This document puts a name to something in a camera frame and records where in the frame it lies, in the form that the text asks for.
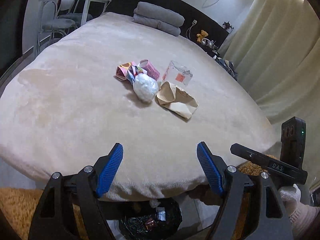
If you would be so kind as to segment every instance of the white wrapper in trash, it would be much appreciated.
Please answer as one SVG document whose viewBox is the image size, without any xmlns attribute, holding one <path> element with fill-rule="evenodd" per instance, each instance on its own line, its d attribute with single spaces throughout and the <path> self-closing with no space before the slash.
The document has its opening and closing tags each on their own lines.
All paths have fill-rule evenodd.
<svg viewBox="0 0 320 240">
<path fill-rule="evenodd" d="M 133 90 L 144 103 L 150 103 L 159 91 L 158 83 L 146 74 L 136 76 Z"/>
</svg>

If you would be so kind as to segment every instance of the chair seat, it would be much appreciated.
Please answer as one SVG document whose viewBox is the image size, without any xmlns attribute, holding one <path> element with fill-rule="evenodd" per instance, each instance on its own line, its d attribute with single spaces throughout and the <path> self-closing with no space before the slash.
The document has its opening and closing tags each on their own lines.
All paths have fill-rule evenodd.
<svg viewBox="0 0 320 240">
<path fill-rule="evenodd" d="M 44 31 L 65 30 L 76 25 L 71 19 L 53 19 L 42 24 Z"/>
<path fill-rule="evenodd" d="M 58 19 L 71 19 L 74 20 L 78 27 L 81 25 L 81 19 L 82 19 L 82 13 L 68 13 L 59 15 Z M 87 22 L 93 20 L 93 17 L 91 14 L 88 14 L 87 16 Z"/>
</svg>

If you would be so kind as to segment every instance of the folded gray blanket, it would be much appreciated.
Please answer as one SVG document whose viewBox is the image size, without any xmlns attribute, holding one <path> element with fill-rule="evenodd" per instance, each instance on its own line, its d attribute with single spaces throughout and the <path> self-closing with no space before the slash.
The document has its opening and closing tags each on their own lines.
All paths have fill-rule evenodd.
<svg viewBox="0 0 320 240">
<path fill-rule="evenodd" d="M 162 22 L 160 20 L 141 16 L 139 14 L 133 15 L 133 22 L 161 30 L 163 32 L 169 33 L 176 37 L 180 35 L 180 28 L 170 25 L 168 23 Z"/>
<path fill-rule="evenodd" d="M 176 27 L 180 27 L 184 23 L 184 17 L 180 14 L 147 2 L 139 2 L 133 13 L 157 19 Z"/>
</svg>

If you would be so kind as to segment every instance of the blue textured pad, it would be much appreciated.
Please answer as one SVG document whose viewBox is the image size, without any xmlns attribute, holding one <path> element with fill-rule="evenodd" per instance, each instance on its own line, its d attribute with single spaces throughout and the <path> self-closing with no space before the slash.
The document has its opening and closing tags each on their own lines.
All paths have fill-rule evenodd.
<svg viewBox="0 0 320 240">
<path fill-rule="evenodd" d="M 211 153 L 207 152 L 202 143 L 199 143 L 197 146 L 198 160 L 205 176 L 207 177 L 212 192 L 221 196 L 224 192 L 222 187 L 222 176 L 220 175 L 217 167 L 214 165 L 210 155 Z"/>
<path fill-rule="evenodd" d="M 113 151 L 113 154 L 108 160 L 107 165 L 103 168 L 99 178 L 96 193 L 98 197 L 102 197 L 110 189 L 111 183 L 118 171 L 123 158 L 123 147 L 119 144 Z"/>
</svg>

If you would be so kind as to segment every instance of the gloved hand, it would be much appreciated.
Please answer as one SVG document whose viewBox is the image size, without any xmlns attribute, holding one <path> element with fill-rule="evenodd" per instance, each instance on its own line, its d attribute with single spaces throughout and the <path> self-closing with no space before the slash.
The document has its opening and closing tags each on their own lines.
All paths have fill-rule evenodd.
<svg viewBox="0 0 320 240">
<path fill-rule="evenodd" d="M 300 203 L 301 191 L 296 184 L 293 187 L 281 187 L 278 192 L 289 215 L 293 237 L 298 239 L 310 227 L 320 208 Z"/>
</svg>

